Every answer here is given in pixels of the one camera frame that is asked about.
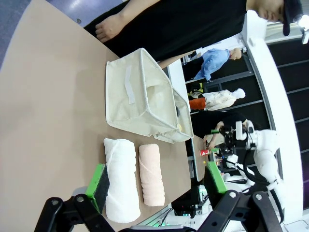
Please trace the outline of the person's right hand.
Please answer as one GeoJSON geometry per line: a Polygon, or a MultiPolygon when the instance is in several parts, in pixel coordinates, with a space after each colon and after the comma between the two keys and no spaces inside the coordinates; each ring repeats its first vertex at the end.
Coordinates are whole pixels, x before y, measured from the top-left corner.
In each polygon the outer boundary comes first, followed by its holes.
{"type": "Polygon", "coordinates": [[[95,36],[101,43],[105,43],[118,35],[123,28],[124,22],[122,17],[119,14],[115,14],[96,24],[95,36]]]}

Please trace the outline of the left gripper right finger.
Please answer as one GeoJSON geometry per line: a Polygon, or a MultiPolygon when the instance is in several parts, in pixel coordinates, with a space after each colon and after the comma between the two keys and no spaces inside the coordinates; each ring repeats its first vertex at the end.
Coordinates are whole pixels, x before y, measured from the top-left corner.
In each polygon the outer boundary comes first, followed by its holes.
{"type": "Polygon", "coordinates": [[[265,192],[251,195],[228,190],[215,162],[206,164],[204,186],[212,211],[199,232],[223,232],[229,222],[240,222],[247,232],[281,232],[282,227],[265,192]]]}

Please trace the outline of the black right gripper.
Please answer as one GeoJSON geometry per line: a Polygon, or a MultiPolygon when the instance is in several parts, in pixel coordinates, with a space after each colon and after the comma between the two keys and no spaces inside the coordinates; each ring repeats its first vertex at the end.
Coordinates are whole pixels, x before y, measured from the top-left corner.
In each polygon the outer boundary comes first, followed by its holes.
{"type": "Polygon", "coordinates": [[[230,155],[236,153],[236,130],[232,127],[222,126],[221,129],[211,130],[211,134],[221,134],[224,138],[224,142],[221,144],[221,148],[215,147],[211,151],[215,155],[222,155],[227,158],[230,155]]]}

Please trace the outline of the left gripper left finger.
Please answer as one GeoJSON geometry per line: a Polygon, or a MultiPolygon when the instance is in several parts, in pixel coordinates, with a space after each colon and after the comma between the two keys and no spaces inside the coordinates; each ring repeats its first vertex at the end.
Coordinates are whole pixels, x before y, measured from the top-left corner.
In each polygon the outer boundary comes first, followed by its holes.
{"type": "Polygon", "coordinates": [[[103,217],[110,182],[105,164],[98,164],[84,193],[64,201],[59,197],[46,200],[34,231],[71,232],[83,224],[90,232],[113,232],[103,217]]]}

